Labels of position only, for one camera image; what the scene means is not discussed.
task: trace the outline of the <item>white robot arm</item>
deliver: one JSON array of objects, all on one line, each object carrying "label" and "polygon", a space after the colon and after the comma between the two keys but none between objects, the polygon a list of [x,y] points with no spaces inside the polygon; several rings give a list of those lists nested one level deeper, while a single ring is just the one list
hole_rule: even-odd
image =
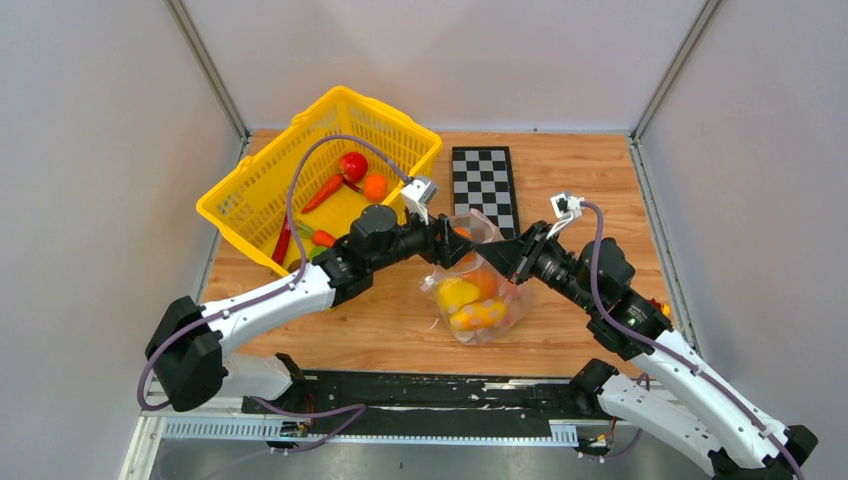
[{"label": "white robot arm", "polygon": [[[398,225],[392,209],[372,205],[353,222],[349,235],[302,272],[202,306],[188,297],[174,301],[146,350],[148,358],[154,352],[158,356],[153,369],[174,409],[196,408],[222,390],[279,397],[291,384],[286,366],[274,359],[234,355],[239,346],[292,319],[356,297],[373,284],[376,270],[413,255],[449,268],[474,250],[510,281],[537,278],[584,308],[590,317],[588,328],[601,345],[661,381],[686,409],[646,391],[597,359],[572,383],[590,404],[644,428],[714,478],[789,479],[792,464],[802,464],[815,448],[817,439],[808,429],[787,428],[744,399],[689,347],[655,304],[630,288],[635,269],[613,239],[589,243],[579,256],[559,245],[559,231],[580,216],[582,199],[555,196],[551,201],[560,220],[557,224],[537,222],[520,237],[475,245],[456,234],[444,215],[427,214],[435,190],[428,179],[413,179],[402,192],[407,224]],[[594,249],[599,251],[593,259]],[[175,332],[195,324],[190,334],[158,352]],[[690,370],[664,350],[686,357],[697,367]],[[765,428],[757,428],[728,394],[754,412]]]}]

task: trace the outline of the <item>black and white checkerboard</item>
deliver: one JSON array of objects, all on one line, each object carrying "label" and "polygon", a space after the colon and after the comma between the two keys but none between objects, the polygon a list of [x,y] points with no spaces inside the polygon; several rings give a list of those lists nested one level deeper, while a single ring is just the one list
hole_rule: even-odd
[{"label": "black and white checkerboard", "polygon": [[476,208],[505,239],[521,234],[509,148],[454,147],[451,170],[454,214]]}]

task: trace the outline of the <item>transparent plastic bag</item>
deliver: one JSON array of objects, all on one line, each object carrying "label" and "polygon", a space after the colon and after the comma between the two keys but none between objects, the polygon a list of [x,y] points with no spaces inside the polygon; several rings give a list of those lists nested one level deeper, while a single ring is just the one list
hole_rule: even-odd
[{"label": "transparent plastic bag", "polygon": [[[450,218],[453,229],[476,243],[503,240],[500,230],[477,210]],[[432,291],[442,320],[465,344],[482,344],[504,335],[530,310],[530,292],[503,278],[476,253],[450,270],[436,267],[422,290]]]}]

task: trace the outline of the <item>wooden tabletop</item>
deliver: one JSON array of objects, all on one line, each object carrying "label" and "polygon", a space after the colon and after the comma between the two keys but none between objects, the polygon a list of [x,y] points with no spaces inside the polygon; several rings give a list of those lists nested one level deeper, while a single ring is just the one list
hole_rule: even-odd
[{"label": "wooden tabletop", "polygon": [[[278,131],[257,132],[255,154]],[[633,287],[647,298],[667,303],[659,261],[642,197],[623,136],[506,133],[441,133],[444,150],[433,180],[441,190],[433,213],[452,213],[450,152],[454,146],[510,148],[522,228],[537,220],[555,220],[549,197],[571,190],[604,210],[605,236],[615,237],[636,267]],[[595,218],[585,214],[560,236],[567,250],[580,251],[592,240]],[[241,353],[287,353],[301,368],[428,373],[573,376],[597,357],[630,376],[638,371],[599,346],[586,329],[583,311],[548,289],[529,282],[532,311],[509,333],[486,345],[465,346],[438,317],[432,293],[421,280],[433,267],[413,258],[378,272],[374,287],[331,312],[311,314],[269,331],[246,344]],[[272,273],[221,242],[204,301],[238,295],[274,280]]]}]

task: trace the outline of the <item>yellow basket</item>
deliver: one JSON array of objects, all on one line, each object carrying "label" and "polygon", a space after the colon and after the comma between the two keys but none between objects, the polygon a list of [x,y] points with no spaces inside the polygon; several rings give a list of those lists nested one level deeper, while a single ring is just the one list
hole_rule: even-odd
[{"label": "yellow basket", "polygon": [[[197,202],[197,211],[254,262],[287,275],[285,267],[300,258],[294,239],[289,243],[283,266],[271,260],[286,211],[286,191],[303,154],[315,142],[331,134],[355,135],[389,156],[408,175],[430,175],[442,150],[438,135],[416,124],[402,112],[345,87],[335,87],[304,112],[292,118],[291,126],[255,156],[246,156],[234,171]],[[364,196],[342,187],[321,206],[303,215],[300,210],[333,174],[339,158],[351,150],[368,159],[368,173],[380,173],[397,182],[383,201],[403,219],[400,197],[402,183],[397,175],[370,150],[348,140],[333,140],[319,146],[306,161],[295,185],[295,218],[334,237],[345,235],[369,202]],[[314,247],[303,239],[307,254]]]}]

